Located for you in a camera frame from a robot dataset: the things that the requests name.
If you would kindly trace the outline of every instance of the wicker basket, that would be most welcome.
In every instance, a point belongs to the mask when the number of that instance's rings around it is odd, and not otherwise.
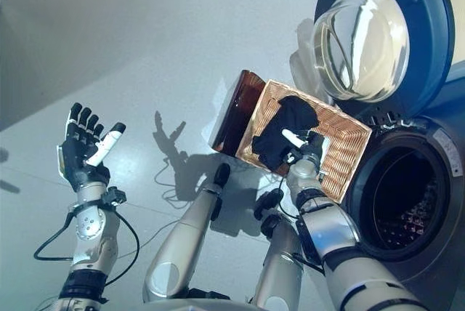
[[[247,129],[240,141],[236,157],[259,168],[269,170],[252,153],[252,137],[260,135],[280,108],[279,100],[296,95],[315,109],[320,125],[312,129],[329,138],[329,148],[321,170],[326,172],[322,186],[326,195],[342,202],[350,181],[370,138],[371,129],[355,118],[318,99],[285,84],[268,81]]]

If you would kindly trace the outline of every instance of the white fingertip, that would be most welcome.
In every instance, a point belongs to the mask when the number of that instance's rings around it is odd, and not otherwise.
[[[299,139],[296,134],[294,134],[288,129],[283,129],[283,131],[281,131],[281,134],[283,135],[283,137],[285,137],[289,142],[297,146],[299,149],[302,147],[303,144],[305,144],[304,140]]]
[[[98,166],[105,156],[108,155],[113,146],[115,146],[121,135],[123,134],[118,131],[108,132],[101,142],[95,144],[98,150],[94,155],[86,160],[86,163],[90,166]]]

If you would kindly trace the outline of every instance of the black garment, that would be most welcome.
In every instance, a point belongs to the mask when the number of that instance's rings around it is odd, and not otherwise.
[[[270,170],[275,171],[283,163],[283,157],[294,148],[282,134],[283,129],[294,133],[318,126],[317,113],[304,100],[296,96],[284,97],[275,117],[264,128],[262,135],[252,139],[252,152]]]

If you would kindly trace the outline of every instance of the black wire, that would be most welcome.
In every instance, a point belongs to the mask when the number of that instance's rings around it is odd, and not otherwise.
[[[281,190],[281,186],[283,185],[284,177],[281,178],[281,181],[279,182],[279,190]],[[287,215],[288,217],[292,219],[298,219],[298,217],[295,217],[294,215],[289,214],[287,211],[284,210],[283,206],[281,206],[281,202],[279,203],[279,208],[280,210]]]
[[[315,271],[321,273],[323,276],[325,275],[325,270],[323,270],[321,267],[315,265],[315,264],[312,264],[311,262],[309,262],[308,260],[306,260],[302,255],[298,254],[298,253],[293,253],[292,254],[292,257],[297,260],[298,262],[301,262],[302,264],[310,267],[311,269],[314,269]]]
[[[36,306],[36,308],[34,309],[34,311],[44,311],[44,310],[48,309],[49,307],[51,307],[51,306],[53,305],[54,301],[51,302],[51,303],[49,303],[48,305],[42,307],[41,309],[39,309],[39,308],[40,308],[43,304],[45,304],[46,302],[48,302],[49,300],[52,300],[52,299],[58,299],[58,295],[50,296],[50,297],[48,297],[48,298],[42,300],[42,301],[39,303],[39,305]]]
[[[168,224],[160,227],[153,235],[152,237],[150,237],[145,243],[141,244],[140,245],[140,249],[142,250],[142,248],[144,248],[146,245],[148,245],[163,229],[167,228],[169,225],[173,225],[175,222],[178,222],[179,220],[176,219],[176,220],[173,220],[172,222],[169,222]],[[133,251],[130,251],[129,253],[125,253],[121,256],[118,257],[118,259],[122,259],[124,257],[127,257],[128,255],[131,255],[133,253],[135,253],[137,250],[133,250]]]
[[[34,252],[34,259],[45,261],[45,262],[69,262],[70,260],[73,260],[72,257],[40,257],[39,256],[40,252],[43,251],[45,247],[47,247],[52,241],[54,241],[66,229],[68,229],[68,226],[70,226],[70,223],[72,220],[73,220],[73,213],[69,212],[68,214],[66,214],[65,223],[63,224],[62,228],[59,229],[51,238],[43,242],[41,246],[38,247],[37,250]]]
[[[123,277],[123,275],[126,274],[126,272],[129,271],[129,269],[134,265],[134,263],[137,260],[137,257],[139,256],[140,252],[140,242],[139,242],[139,236],[137,236],[136,231],[132,226],[128,223],[128,221],[117,211],[115,211],[116,216],[128,227],[129,231],[131,231],[132,235],[134,236],[134,239],[136,240],[136,255],[134,256],[131,264],[118,276],[116,276],[114,279],[112,279],[110,282],[107,282],[105,286],[109,286],[111,283],[116,282],[118,279]],[[58,236],[60,236],[68,227],[70,226],[71,221],[73,220],[73,212],[69,212],[66,215],[65,223],[63,224],[62,228],[59,229],[52,237],[50,237],[48,240],[43,242],[40,247],[37,248],[37,250],[34,252],[34,259],[41,260],[41,261],[48,261],[48,262],[63,262],[63,261],[70,261],[73,260],[72,257],[41,257],[39,256],[40,252],[44,250],[45,247],[47,247],[52,241],[54,241]]]
[[[51,302],[50,304],[48,304],[47,306],[44,306],[42,307],[41,309],[37,310],[37,311],[44,311],[46,309],[48,309],[49,307],[51,307],[53,305],[53,302]]]
[[[131,267],[134,265],[134,263],[137,260],[137,257],[139,256],[139,252],[140,252],[139,236],[137,236],[136,231],[132,228],[131,224],[129,224],[128,221],[121,214],[119,214],[117,211],[115,211],[115,214],[128,227],[129,231],[131,231],[132,235],[134,236],[134,239],[136,240],[136,255],[134,255],[134,258],[131,261],[131,264],[129,264],[128,267],[126,269],[124,269],[124,271],[122,273],[120,273],[118,276],[116,276],[110,282],[107,282],[105,284],[105,287],[109,286],[111,283],[114,283],[117,280],[119,280],[121,277],[123,277],[126,274],[126,272],[128,272],[131,269]]]

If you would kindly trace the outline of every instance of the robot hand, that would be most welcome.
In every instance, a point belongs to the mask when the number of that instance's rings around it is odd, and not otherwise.
[[[75,192],[90,182],[108,184],[110,171],[102,160],[126,129],[118,122],[100,139],[104,127],[96,125],[99,118],[91,113],[89,108],[75,103],[66,122],[65,141],[57,147],[59,173]]]

